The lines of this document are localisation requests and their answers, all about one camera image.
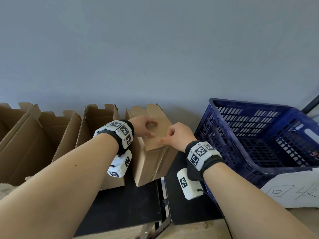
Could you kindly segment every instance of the wooden floor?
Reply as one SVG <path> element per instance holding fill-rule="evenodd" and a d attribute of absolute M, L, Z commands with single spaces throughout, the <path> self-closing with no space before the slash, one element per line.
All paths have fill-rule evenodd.
<path fill-rule="evenodd" d="M 290 212 L 319 236 L 319 210 L 312 208 L 291 209 Z M 76 239 L 134 239 L 142 226 L 130 227 L 100 234 L 76 237 Z M 170 225 L 158 239 L 230 239 L 224 220 L 205 221 L 188 225 Z"/>

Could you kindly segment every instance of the person's left hand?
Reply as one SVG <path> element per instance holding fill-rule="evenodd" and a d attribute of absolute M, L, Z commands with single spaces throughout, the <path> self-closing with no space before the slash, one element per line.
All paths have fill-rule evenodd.
<path fill-rule="evenodd" d="M 157 121 L 155 121 L 154 118 L 148 116 L 138 116 L 130 119 L 129 121 L 132 123 L 134 127 L 136 137 L 153 138 L 156 136 L 155 133 L 146 129 L 146 124 L 148 123 L 157 125 Z"/>

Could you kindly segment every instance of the black table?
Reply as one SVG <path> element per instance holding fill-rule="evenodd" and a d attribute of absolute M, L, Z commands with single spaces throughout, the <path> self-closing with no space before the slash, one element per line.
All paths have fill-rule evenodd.
<path fill-rule="evenodd" d="M 125 186 L 98 193 L 75 237 L 137 225 L 144 225 L 143 235 L 162 221 L 158 181 L 136 187 L 130 167 L 124 179 Z"/>
<path fill-rule="evenodd" d="M 177 178 L 177 172 L 186 167 L 185 153 L 178 152 L 164 177 L 169 217 L 156 230 L 155 236 L 152 238 L 158 236 L 170 223 L 184 225 L 223 218 L 208 195 L 203 194 L 192 200 L 185 198 Z"/>

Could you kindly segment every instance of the human hand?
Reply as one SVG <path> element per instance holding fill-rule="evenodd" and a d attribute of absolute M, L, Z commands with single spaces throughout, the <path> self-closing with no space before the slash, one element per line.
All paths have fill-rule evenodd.
<path fill-rule="evenodd" d="M 196 140 L 192 130 L 185 124 L 178 122 L 168 128 L 167 137 L 160 138 L 159 144 L 170 145 L 181 152 L 185 152 L 187 145 Z"/>
<path fill-rule="evenodd" d="M 153 138 L 154 136 L 156 136 L 155 133 L 146 129 L 146 124 L 148 123 L 157 125 L 157 121 L 155 121 L 154 118 L 143 115 L 131 118 L 129 121 L 132 123 L 134 127 L 136 137 Z"/>

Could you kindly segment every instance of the forearm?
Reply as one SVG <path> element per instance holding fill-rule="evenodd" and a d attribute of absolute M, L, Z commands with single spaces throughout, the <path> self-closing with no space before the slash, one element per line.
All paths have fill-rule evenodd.
<path fill-rule="evenodd" d="M 3 198 L 0 238 L 72 238 L 117 151 L 116 140 L 100 134 Z"/>
<path fill-rule="evenodd" d="M 204 172 L 204 179 L 239 238 L 317 238 L 281 205 L 224 163 Z"/>

